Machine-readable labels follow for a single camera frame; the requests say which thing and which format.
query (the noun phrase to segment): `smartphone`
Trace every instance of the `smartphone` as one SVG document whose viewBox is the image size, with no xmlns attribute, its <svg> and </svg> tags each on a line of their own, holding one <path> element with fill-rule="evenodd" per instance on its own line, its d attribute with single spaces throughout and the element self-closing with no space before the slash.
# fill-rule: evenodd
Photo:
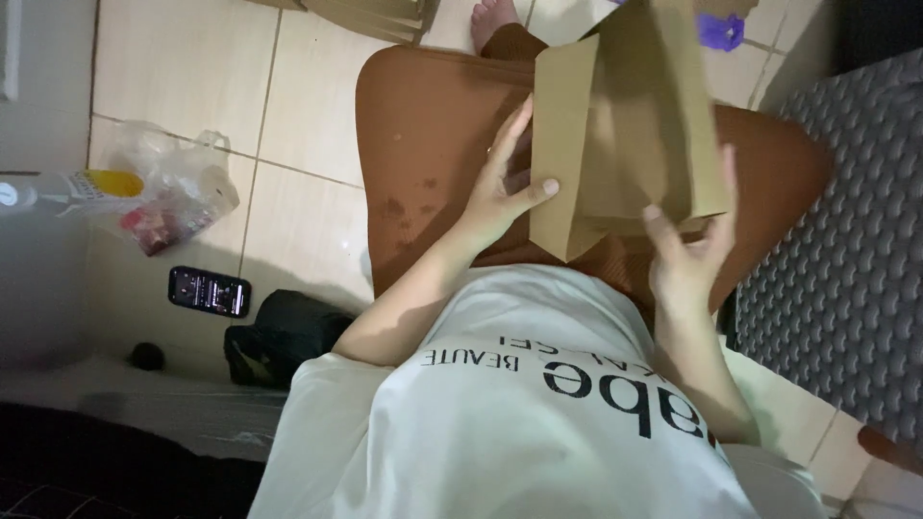
<svg viewBox="0 0 923 519">
<path fill-rule="evenodd" d="M 250 283 L 240 278 L 192 267 L 173 267 L 167 296 L 178 307 L 241 319 L 250 311 L 251 291 Z"/>
</svg>

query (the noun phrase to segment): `gray mat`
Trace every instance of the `gray mat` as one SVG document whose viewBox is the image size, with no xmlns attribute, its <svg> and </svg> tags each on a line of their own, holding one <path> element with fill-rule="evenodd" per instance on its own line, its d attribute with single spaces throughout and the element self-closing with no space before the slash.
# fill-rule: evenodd
<svg viewBox="0 0 923 519">
<path fill-rule="evenodd" d="M 837 171 L 739 287 L 740 352 L 923 455 L 923 50 L 799 92 L 782 116 Z"/>
</svg>

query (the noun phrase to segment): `plastic bag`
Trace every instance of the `plastic bag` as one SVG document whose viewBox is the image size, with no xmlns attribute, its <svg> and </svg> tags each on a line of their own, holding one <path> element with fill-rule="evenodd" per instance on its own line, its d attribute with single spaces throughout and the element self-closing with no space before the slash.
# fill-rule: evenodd
<svg viewBox="0 0 923 519">
<path fill-rule="evenodd" d="M 202 232 L 238 205 L 228 175 L 228 153 L 218 150 L 222 135 L 203 131 L 194 142 L 168 137 L 152 123 L 119 125 L 110 156 L 128 162 L 145 183 L 135 207 L 119 226 L 148 256 Z"/>
</svg>

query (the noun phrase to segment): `yellow label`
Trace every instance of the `yellow label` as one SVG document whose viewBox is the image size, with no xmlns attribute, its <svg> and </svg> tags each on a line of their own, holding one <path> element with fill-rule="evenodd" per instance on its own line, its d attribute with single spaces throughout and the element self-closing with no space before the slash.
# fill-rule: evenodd
<svg viewBox="0 0 923 519">
<path fill-rule="evenodd" d="M 102 193 L 120 199 L 136 197 L 144 190 L 144 180 L 128 171 L 89 170 L 87 178 Z"/>
</svg>

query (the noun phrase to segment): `hand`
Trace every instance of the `hand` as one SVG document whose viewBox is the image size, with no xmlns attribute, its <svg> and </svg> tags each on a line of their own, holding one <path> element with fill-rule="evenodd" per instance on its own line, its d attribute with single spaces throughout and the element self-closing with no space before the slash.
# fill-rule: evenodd
<svg viewBox="0 0 923 519">
<path fill-rule="evenodd" d="M 676 227 L 663 211 L 651 205 L 644 209 L 644 226 L 657 250 L 651 265 L 650 283 L 657 305 L 667 317 L 704 310 L 708 313 L 708 296 L 712 285 L 734 247 L 737 224 L 737 169 L 735 150 L 722 149 L 724 177 L 731 210 L 714 216 L 708 223 L 705 238 L 684 244 Z"/>
<path fill-rule="evenodd" d="M 509 159 L 516 143 L 532 119 L 533 99 L 530 95 L 522 107 L 507 118 L 487 152 L 487 163 L 474 184 L 468 205 L 450 233 L 479 247 L 490 247 L 507 232 L 513 221 L 557 193 L 557 180 L 532 184 L 517 193 L 508 193 Z"/>
</svg>

